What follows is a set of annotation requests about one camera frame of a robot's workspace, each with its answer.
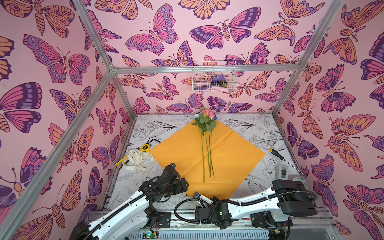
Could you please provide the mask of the orange wrapping paper sheet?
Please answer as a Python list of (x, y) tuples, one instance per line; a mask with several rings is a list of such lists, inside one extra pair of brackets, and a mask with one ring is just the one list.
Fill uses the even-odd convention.
[(176, 164), (176, 171), (189, 183), (186, 194), (198, 192), (206, 197), (228, 199), (265, 156), (265, 153), (245, 140), (234, 130), (217, 122), (213, 130), (213, 166), (215, 177), (210, 177), (205, 136), (206, 181), (203, 183), (201, 136), (193, 122), (154, 147), (150, 153), (164, 168)]

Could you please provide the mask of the white fake flower stem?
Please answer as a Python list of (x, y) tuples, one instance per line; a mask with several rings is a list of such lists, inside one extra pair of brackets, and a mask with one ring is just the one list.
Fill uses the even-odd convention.
[(201, 136), (201, 150), (202, 150), (202, 164), (203, 164), (203, 183), (206, 181), (206, 167), (205, 167), (205, 150), (204, 150), (204, 145), (203, 145), (203, 136), (204, 136), (204, 131), (203, 131), (203, 124), (205, 123), (204, 119), (204, 107), (201, 107), (201, 110), (198, 114), (194, 115), (195, 118), (195, 123), (193, 123), (194, 126), (198, 126), (200, 129), (200, 136)]

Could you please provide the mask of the pink fake rose stem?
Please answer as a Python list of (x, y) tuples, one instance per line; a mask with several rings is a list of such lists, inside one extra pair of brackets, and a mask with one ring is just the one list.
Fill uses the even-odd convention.
[(201, 128), (202, 136), (205, 136), (206, 145), (207, 145), (207, 154), (208, 154), (208, 168), (210, 172), (210, 177), (214, 173), (212, 167), (212, 130), (215, 128), (214, 124), (216, 122), (215, 114), (209, 109), (201, 107), (201, 113), (199, 116), (198, 124)]

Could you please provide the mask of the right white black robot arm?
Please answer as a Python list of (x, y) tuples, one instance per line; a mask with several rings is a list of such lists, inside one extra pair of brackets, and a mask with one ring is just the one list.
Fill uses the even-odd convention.
[(307, 190), (304, 183), (274, 180), (272, 187), (248, 197), (214, 200), (206, 207), (196, 208), (197, 224), (213, 224), (226, 229), (232, 222), (257, 214), (272, 218), (272, 223), (283, 223), (289, 217), (311, 217), (318, 214), (317, 195)]

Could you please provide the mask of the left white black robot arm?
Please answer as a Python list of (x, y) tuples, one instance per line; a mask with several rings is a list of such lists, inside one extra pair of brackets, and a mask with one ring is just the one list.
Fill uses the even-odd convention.
[(164, 203), (173, 195), (185, 193), (189, 184), (176, 171), (176, 164), (165, 167), (163, 173), (142, 183), (123, 204), (88, 224), (78, 223), (71, 240), (122, 240), (128, 234), (152, 226), (158, 217), (154, 203)]

